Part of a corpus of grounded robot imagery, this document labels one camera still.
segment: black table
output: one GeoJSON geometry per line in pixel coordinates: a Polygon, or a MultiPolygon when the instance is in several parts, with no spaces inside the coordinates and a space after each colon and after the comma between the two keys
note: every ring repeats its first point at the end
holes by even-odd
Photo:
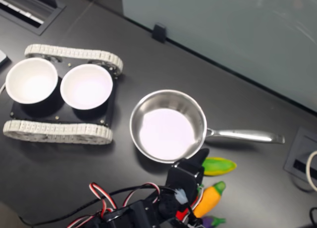
{"type": "MultiPolygon", "coordinates": [[[[110,51],[124,62],[107,146],[28,143],[0,135],[0,200],[30,222],[64,215],[94,199],[92,181],[111,192],[147,181],[164,184],[167,165],[154,163],[134,147],[129,117],[136,103],[159,89],[183,91],[203,108],[214,129],[259,129],[284,134],[284,145],[215,142],[210,156],[233,160],[235,171],[205,177],[205,186],[223,180],[227,189],[212,215],[226,228],[298,228],[310,223],[315,194],[297,189],[283,170],[300,126],[317,132],[317,119],[222,69],[173,45],[154,41],[136,25],[91,0],[62,0],[66,9],[37,36],[0,17],[0,48],[12,63],[1,69],[0,84],[32,43],[110,51]]],[[[12,100],[0,97],[0,125],[9,120],[12,100]]],[[[145,197],[139,192],[134,199],[145,197]]],[[[126,194],[117,195],[118,204],[126,194]]],[[[96,211],[97,204],[82,214],[96,211]]],[[[73,218],[46,227],[65,227],[73,218]]]]}

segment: stainless steel saucepan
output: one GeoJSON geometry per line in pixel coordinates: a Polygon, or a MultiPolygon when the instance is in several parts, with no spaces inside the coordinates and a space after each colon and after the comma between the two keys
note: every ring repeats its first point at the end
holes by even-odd
{"type": "Polygon", "coordinates": [[[192,157],[210,137],[283,144],[284,137],[257,130],[212,130],[198,103],[185,93],[160,90],[145,96],[130,118],[134,144],[148,158],[174,163],[192,157]]]}

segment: plastic toy vegetable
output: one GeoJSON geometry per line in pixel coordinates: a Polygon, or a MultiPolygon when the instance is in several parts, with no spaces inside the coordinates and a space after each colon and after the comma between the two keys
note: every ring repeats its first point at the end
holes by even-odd
{"type": "Polygon", "coordinates": [[[218,225],[226,222],[226,219],[214,216],[203,217],[202,220],[205,228],[216,228],[218,225]]]}
{"type": "Polygon", "coordinates": [[[203,162],[204,175],[217,176],[233,171],[237,165],[231,160],[218,157],[207,157],[203,162]]]}
{"type": "Polygon", "coordinates": [[[214,208],[221,199],[222,192],[226,188],[224,182],[218,182],[214,186],[205,189],[203,198],[198,206],[194,209],[194,215],[201,218],[214,208]]]}

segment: white cord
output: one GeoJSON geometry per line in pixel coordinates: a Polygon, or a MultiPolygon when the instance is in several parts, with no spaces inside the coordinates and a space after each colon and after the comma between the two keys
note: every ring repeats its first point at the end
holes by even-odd
{"type": "MultiPolygon", "coordinates": [[[[152,183],[152,182],[146,182],[146,183],[144,183],[143,185],[147,185],[147,184],[152,185],[152,186],[157,190],[158,195],[160,194],[160,188],[159,188],[159,186],[157,186],[155,183],[152,183]]],[[[127,196],[127,198],[124,200],[122,207],[125,207],[125,206],[128,204],[128,202],[129,202],[130,198],[132,197],[132,195],[133,195],[137,190],[139,190],[141,187],[139,187],[139,188],[133,190],[132,192],[130,192],[130,194],[129,194],[129,195],[127,196]]],[[[159,197],[156,197],[156,199],[154,199],[153,203],[155,203],[155,202],[158,200],[158,198],[159,198],[159,197]]]]}
{"type": "MultiPolygon", "coordinates": [[[[204,193],[204,187],[201,187],[200,189],[200,193],[199,193],[199,198],[197,199],[197,201],[195,202],[195,204],[191,207],[192,210],[194,210],[198,204],[201,202],[202,198],[203,198],[203,193],[204,193]]],[[[182,223],[185,223],[186,219],[188,218],[189,216],[189,212],[186,214],[186,216],[184,216],[183,220],[182,220],[182,223]]]]}
{"type": "Polygon", "coordinates": [[[313,158],[317,155],[317,151],[314,151],[311,153],[311,155],[309,155],[307,163],[306,163],[306,177],[308,180],[308,183],[311,185],[311,187],[313,188],[313,190],[315,190],[317,192],[317,187],[315,186],[315,184],[313,183],[312,177],[311,177],[311,164],[312,164],[312,160],[313,158]]]}
{"type": "Polygon", "coordinates": [[[0,94],[3,92],[3,90],[5,89],[5,83],[2,85],[2,87],[0,88],[0,94]]]}

